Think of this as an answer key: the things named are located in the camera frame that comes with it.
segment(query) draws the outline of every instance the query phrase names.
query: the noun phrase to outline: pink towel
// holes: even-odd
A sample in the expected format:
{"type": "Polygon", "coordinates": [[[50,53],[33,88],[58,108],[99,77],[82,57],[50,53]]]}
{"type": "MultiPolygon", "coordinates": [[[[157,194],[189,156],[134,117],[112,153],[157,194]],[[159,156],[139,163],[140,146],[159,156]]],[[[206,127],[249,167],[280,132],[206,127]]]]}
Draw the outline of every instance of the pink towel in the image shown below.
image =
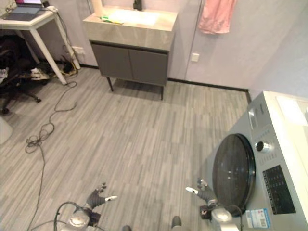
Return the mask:
{"type": "Polygon", "coordinates": [[[199,28],[207,34],[228,33],[236,0],[205,0],[199,28]]]}

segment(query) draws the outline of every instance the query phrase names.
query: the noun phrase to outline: faucet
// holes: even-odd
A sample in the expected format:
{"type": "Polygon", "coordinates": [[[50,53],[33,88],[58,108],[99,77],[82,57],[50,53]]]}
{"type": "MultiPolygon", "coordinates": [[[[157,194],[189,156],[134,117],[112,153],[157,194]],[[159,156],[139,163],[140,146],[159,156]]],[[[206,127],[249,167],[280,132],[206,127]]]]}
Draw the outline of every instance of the faucet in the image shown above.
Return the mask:
{"type": "Polygon", "coordinates": [[[142,0],[134,0],[134,9],[138,11],[142,11],[142,0]]]}

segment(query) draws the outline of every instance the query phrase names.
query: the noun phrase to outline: washing machine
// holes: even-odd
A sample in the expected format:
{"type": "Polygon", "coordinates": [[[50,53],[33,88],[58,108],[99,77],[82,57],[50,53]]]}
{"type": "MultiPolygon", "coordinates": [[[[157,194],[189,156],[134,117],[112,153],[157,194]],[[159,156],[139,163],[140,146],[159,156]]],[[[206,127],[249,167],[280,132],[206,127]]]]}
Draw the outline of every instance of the washing machine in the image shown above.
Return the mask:
{"type": "Polygon", "coordinates": [[[241,209],[244,230],[308,231],[308,100],[258,95],[206,159],[205,179],[241,209]]]}

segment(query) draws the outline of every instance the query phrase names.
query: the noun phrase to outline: door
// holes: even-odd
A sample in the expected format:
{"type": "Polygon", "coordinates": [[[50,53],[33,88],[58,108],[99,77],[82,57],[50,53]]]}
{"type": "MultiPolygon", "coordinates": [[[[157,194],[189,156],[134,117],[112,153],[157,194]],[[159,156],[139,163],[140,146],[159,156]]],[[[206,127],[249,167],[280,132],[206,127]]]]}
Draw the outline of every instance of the door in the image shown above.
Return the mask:
{"type": "MultiPolygon", "coordinates": [[[[242,134],[227,136],[220,144],[213,166],[213,189],[218,202],[236,205],[242,212],[249,200],[256,179],[253,150],[242,134]]],[[[227,208],[239,215],[236,208],[227,208]]]]}
{"type": "Polygon", "coordinates": [[[91,44],[103,76],[132,79],[128,49],[91,44]]]}
{"type": "Polygon", "coordinates": [[[129,56],[135,81],[159,86],[166,85],[167,54],[129,50],[129,56]]]}

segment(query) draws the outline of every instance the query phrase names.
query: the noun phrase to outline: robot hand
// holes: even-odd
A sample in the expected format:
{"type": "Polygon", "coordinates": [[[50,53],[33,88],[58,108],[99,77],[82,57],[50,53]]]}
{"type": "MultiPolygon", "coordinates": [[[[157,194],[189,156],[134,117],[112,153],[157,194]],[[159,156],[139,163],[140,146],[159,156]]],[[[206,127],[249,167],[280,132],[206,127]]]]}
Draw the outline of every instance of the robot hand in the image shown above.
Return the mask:
{"type": "Polygon", "coordinates": [[[196,194],[202,200],[205,200],[208,206],[216,206],[218,203],[217,197],[215,196],[213,190],[207,185],[207,182],[204,179],[198,178],[197,183],[198,183],[197,187],[200,189],[200,191],[191,187],[186,187],[186,190],[196,194]]]}
{"type": "Polygon", "coordinates": [[[199,178],[197,183],[199,191],[191,187],[186,187],[186,190],[205,200],[206,205],[200,207],[202,219],[210,219],[214,230],[239,231],[232,221],[231,213],[218,204],[214,191],[203,179],[199,178]]]}
{"type": "Polygon", "coordinates": [[[85,231],[88,226],[97,226],[101,215],[92,210],[105,204],[108,201],[115,200],[117,196],[100,197],[99,194],[106,188],[106,183],[101,184],[87,198],[86,204],[82,208],[77,208],[69,219],[66,226],[61,231],[85,231]]]}

